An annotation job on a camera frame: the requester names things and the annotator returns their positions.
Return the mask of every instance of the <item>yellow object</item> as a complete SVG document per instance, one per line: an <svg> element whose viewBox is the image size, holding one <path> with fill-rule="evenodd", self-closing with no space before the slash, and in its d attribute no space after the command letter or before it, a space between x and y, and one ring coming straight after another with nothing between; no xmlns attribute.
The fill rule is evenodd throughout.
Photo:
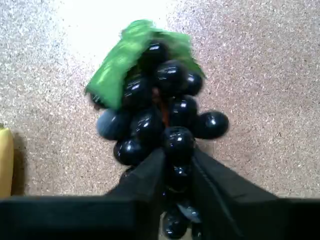
<svg viewBox="0 0 320 240"><path fill-rule="evenodd" d="M14 172L14 138L8 128L0 125L0 198L11 196Z"/></svg>

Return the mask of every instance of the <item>black grape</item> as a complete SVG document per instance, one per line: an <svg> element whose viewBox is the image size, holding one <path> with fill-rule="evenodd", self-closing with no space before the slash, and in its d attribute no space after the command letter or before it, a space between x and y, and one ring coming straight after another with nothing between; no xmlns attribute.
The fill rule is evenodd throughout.
<svg viewBox="0 0 320 240"><path fill-rule="evenodd" d="M197 102L188 95L174 98L169 104L169 125L189 127L197 116Z"/></svg>
<svg viewBox="0 0 320 240"><path fill-rule="evenodd" d="M187 87L183 93L191 96L197 95L204 84L202 77L195 72L189 72L186 82Z"/></svg>
<svg viewBox="0 0 320 240"><path fill-rule="evenodd" d="M129 138L116 143L113 155L123 165L137 166L149 155L149 149L136 138Z"/></svg>
<svg viewBox="0 0 320 240"><path fill-rule="evenodd" d="M165 129L162 136L162 147L166 157L175 166L190 163L196 146L192 133L182 126L171 126Z"/></svg>
<svg viewBox="0 0 320 240"><path fill-rule="evenodd" d="M156 86L166 97L179 95L187 87L187 71L177 60L166 61L156 71Z"/></svg>
<svg viewBox="0 0 320 240"><path fill-rule="evenodd" d="M163 130L162 114L156 107L139 112L134 116L130 125L131 136L148 146L159 144Z"/></svg>
<svg viewBox="0 0 320 240"><path fill-rule="evenodd" d="M122 107L135 111L151 104L152 88L148 79L142 75L128 79L123 90Z"/></svg>
<svg viewBox="0 0 320 240"><path fill-rule="evenodd" d="M192 126L192 133L198 139L216 139L223 136L229 128L229 120L219 111L200 114Z"/></svg>
<svg viewBox="0 0 320 240"><path fill-rule="evenodd" d="M183 193L190 186L190 165L169 166L167 171L166 187L175 193Z"/></svg>
<svg viewBox="0 0 320 240"><path fill-rule="evenodd" d="M129 130L131 115L124 110L107 109L96 122L99 135L107 140L120 140Z"/></svg>
<svg viewBox="0 0 320 240"><path fill-rule="evenodd" d="M180 239L185 235L188 225L189 220L177 207L172 207L162 219L162 232L168 239Z"/></svg>
<svg viewBox="0 0 320 240"><path fill-rule="evenodd" d="M166 44L154 39L138 60L138 65L144 74L152 75L157 67L169 60L169 52Z"/></svg>

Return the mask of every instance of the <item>green fabric leaf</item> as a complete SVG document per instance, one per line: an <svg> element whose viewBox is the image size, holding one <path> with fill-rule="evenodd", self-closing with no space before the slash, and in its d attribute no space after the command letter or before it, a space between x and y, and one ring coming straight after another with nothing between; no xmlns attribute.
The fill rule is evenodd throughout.
<svg viewBox="0 0 320 240"><path fill-rule="evenodd" d="M153 35L153 23L148 20L132 22L121 40L103 60L102 65L86 86L86 92L98 95L112 109L121 107L123 84L127 71L137 64Z"/></svg>
<svg viewBox="0 0 320 240"><path fill-rule="evenodd" d="M188 35L179 32L161 32L159 30L156 35L167 43L173 59L182 62L188 70L196 72L203 78L206 77L196 60L192 57L190 37Z"/></svg>

